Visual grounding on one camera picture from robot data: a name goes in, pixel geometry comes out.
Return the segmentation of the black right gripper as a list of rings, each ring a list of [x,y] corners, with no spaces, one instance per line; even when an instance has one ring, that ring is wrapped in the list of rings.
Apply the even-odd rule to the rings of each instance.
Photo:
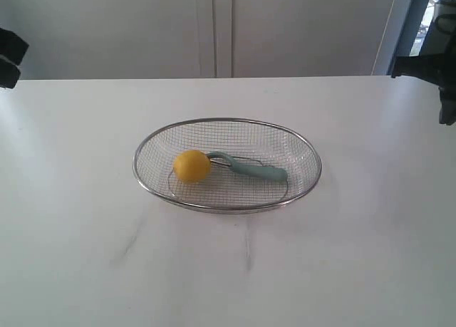
[[[442,14],[436,18],[436,27],[450,39],[444,53],[423,56],[398,56],[395,58],[391,77],[409,76],[439,86],[441,109],[439,123],[455,123],[455,28],[444,31],[442,20],[455,22],[455,14]]]

